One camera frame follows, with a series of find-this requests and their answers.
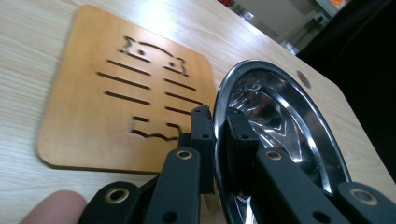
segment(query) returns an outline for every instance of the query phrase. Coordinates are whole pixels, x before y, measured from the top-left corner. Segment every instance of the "fingertip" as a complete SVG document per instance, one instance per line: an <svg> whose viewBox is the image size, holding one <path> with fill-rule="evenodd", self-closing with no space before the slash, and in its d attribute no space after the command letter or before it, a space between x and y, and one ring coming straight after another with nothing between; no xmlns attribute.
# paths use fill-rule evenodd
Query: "fingertip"
<svg viewBox="0 0 396 224"><path fill-rule="evenodd" d="M27 223L77 223L87 205L86 200L71 190L59 190L39 203L22 221Z"/></svg>

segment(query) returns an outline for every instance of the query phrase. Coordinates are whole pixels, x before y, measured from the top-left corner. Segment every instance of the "wooden coaster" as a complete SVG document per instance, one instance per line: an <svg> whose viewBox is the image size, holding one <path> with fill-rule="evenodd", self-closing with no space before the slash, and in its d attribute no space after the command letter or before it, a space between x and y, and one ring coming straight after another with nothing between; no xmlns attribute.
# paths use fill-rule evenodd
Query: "wooden coaster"
<svg viewBox="0 0 396 224"><path fill-rule="evenodd" d="M209 61L97 7L82 7L37 140L51 165L158 173L190 112L213 108Z"/></svg>

